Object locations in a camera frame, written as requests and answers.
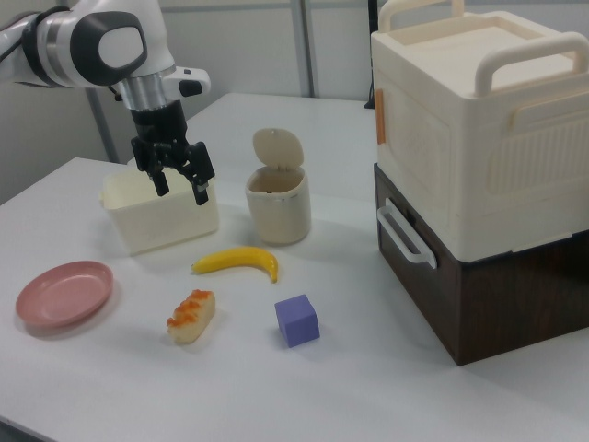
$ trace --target table surface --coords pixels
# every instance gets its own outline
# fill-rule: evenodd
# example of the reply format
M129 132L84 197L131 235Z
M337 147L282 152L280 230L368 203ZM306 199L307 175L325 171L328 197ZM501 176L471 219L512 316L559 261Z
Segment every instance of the table surface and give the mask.
M261 127L301 138L311 233L269 248L276 285L251 268L194 275L203 254L262 245L244 195ZM0 206L1 421L59 442L587 440L588 330L457 367L387 266L363 103L230 94L191 120L196 136L221 215L204 238L128 257L98 204L103 178L126 166L97 161L75 159ZM74 327L25 327L20 290L78 260L112 269L107 304ZM217 312L176 346L166 319L194 288L216 293ZM321 337L288 349L274 303L303 293Z

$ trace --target pink plastic plate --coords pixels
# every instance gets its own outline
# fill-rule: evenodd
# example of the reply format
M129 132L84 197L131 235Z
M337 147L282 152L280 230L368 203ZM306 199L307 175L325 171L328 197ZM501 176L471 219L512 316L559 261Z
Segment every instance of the pink plastic plate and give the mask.
M33 279L17 299L17 314L37 327L61 327L95 312L112 292L112 271L100 262L55 267Z

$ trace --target drawer handle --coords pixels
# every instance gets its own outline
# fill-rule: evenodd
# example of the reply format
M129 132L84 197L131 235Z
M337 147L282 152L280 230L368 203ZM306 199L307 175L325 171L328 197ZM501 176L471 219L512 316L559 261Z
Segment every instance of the drawer handle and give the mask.
M385 218L385 215L390 215L393 218L393 220L397 223L397 226L403 231L405 235L407 235L407 238L410 239L410 241L417 248L417 250L420 251L420 253L413 253L407 248L403 240L397 235L395 229L388 222L388 219ZM427 247L427 244L423 242L423 239L419 236L415 229L411 227L403 214L388 198L385 205L376 211L376 218L378 218L380 225L388 233L393 242L395 242L398 249L401 251L401 253L403 253L403 256L405 256L407 261L413 262L415 264L427 262L432 266L433 269L437 267L437 261L435 260L435 256L433 256L432 250Z
M513 63L548 57L565 52L575 52L572 73L585 74L589 69L589 41L578 32L564 32L556 37L542 37L517 46L497 49L486 54L475 74L475 95L485 97L491 93L493 74Z
M451 1L452 17L464 16L464 0ZM399 12L443 2L445 0L388 0L378 15L378 32L390 32L392 30L390 19Z

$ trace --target banana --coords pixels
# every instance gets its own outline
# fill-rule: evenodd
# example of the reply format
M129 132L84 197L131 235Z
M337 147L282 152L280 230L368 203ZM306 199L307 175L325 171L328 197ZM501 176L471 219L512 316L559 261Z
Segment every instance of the banana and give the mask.
M270 274L273 283L278 281L278 260L269 251L259 247L236 247L212 253L195 262L192 271L209 273L241 265L260 267Z

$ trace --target brown wooden box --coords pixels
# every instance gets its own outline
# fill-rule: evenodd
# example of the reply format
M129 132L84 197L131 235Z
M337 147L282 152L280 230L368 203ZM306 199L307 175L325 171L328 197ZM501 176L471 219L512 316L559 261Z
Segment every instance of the brown wooden box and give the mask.
M377 208L389 198L435 255L436 269L407 261L378 224L382 254L459 366L589 326L589 231L460 262L378 165L375 190Z

